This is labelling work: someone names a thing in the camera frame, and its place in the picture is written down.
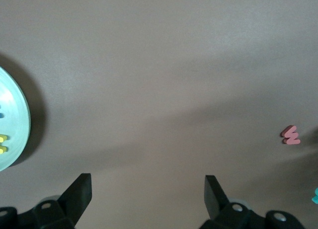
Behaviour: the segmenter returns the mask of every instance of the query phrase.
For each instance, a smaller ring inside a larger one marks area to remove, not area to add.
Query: pink plastic toy letter
[[[298,133],[295,132],[296,130],[297,130],[296,126],[290,125],[281,133],[281,136],[285,138],[283,140],[284,144],[288,144],[288,145],[300,144],[300,140],[297,139]]]

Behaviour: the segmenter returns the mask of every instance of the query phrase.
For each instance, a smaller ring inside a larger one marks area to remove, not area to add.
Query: plate
[[[0,171],[19,158],[29,139],[30,129],[26,98],[15,80],[0,67]]]

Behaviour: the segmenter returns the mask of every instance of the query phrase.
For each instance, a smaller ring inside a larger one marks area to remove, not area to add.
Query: robotic claw
[[[91,175],[83,173],[58,200],[41,202],[19,215],[16,208],[0,208],[0,229],[74,229],[91,198]],[[263,218],[230,203],[215,176],[205,178],[204,201],[210,220],[200,229],[305,229],[289,213],[269,211]]]

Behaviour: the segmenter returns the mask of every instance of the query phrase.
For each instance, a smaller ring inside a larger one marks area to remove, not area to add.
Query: gray surface
[[[317,0],[0,0],[33,120],[0,173],[20,212],[91,172],[86,228],[198,228],[204,175],[318,224]],[[298,127],[302,143],[281,144]]]

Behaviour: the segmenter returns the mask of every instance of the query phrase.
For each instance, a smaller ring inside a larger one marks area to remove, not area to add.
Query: turquoise plastic piece
[[[315,193],[316,193],[316,196],[313,197],[312,201],[313,201],[314,203],[318,204],[318,188],[316,188]]]
[[[23,152],[31,129],[26,98],[14,79],[0,67],[0,171],[12,165]]]

